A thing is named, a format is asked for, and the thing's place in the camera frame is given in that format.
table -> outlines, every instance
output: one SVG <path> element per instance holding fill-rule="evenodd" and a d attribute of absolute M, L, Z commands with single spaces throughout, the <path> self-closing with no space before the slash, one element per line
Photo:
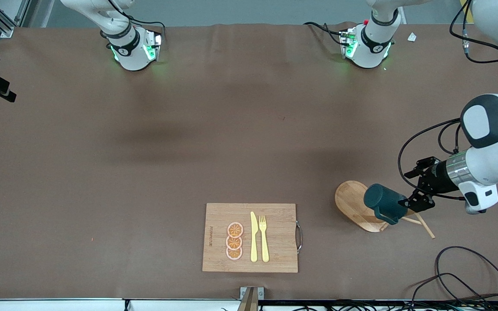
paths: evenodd
<path fill-rule="evenodd" d="M 469 216 L 438 199 L 422 213 L 431 240 L 410 223 L 364 232 L 334 203 L 347 180 L 409 195 L 403 142 L 498 92 L 498 63 L 466 61 L 446 25 L 401 26 L 371 70 L 308 26 L 215 25 L 167 29 L 162 63 L 133 73 L 98 31 L 16 29 L 0 43 L 0 75 L 18 94 L 0 99 L 0 298 L 229 298 L 264 286 L 272 299 L 401 299 L 445 246 L 498 265 L 498 205 Z M 403 167 L 444 158 L 436 138 L 411 144 Z M 299 273 L 202 272 L 206 203 L 296 203 Z M 477 258 L 450 252 L 441 266 L 498 291 Z M 448 298 L 437 285 L 418 297 Z"/>

toy orange slice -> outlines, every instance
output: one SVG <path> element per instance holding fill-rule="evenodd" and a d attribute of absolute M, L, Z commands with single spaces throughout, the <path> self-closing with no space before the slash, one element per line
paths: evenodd
<path fill-rule="evenodd" d="M 243 248 L 239 248 L 239 250 L 230 250 L 230 249 L 226 249 L 226 256 L 228 256 L 229 259 L 231 260 L 238 260 L 239 258 L 241 258 L 241 255 L 243 255 Z"/>
<path fill-rule="evenodd" d="M 228 235 L 232 238 L 239 238 L 243 234 L 243 226 L 239 222 L 232 222 L 228 226 Z"/>
<path fill-rule="evenodd" d="M 230 250 L 239 250 L 243 241 L 241 238 L 232 238 L 231 236 L 226 238 L 226 247 Z"/>

yellow fork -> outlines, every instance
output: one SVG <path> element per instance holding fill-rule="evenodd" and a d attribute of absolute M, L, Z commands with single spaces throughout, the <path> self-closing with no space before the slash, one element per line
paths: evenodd
<path fill-rule="evenodd" d="M 262 260 L 264 262 L 268 262 L 270 260 L 270 256 L 268 255 L 268 243 L 266 242 L 266 217 L 259 216 L 259 229 L 261 230 L 262 235 Z"/>

yellow knife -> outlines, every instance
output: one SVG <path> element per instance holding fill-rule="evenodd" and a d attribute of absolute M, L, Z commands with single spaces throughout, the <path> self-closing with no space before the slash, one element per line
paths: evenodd
<path fill-rule="evenodd" d="M 257 232 L 259 231 L 259 223 L 255 213 L 251 212 L 251 261 L 257 262 Z"/>

wooden cutting board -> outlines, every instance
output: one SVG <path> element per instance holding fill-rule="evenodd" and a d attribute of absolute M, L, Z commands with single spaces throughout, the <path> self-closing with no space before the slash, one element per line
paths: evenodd
<path fill-rule="evenodd" d="M 251 262 L 251 211 L 266 216 L 269 262 L 262 261 L 261 232 L 257 233 L 259 260 Z M 243 254 L 238 260 L 226 256 L 227 228 L 232 222 L 243 225 Z M 295 204 L 207 203 L 203 271 L 290 272 L 297 273 Z"/>
<path fill-rule="evenodd" d="M 358 181 L 346 181 L 335 191 L 335 204 L 345 216 L 367 232 L 383 232 L 389 224 L 379 220 L 374 211 L 364 205 L 368 187 Z"/>

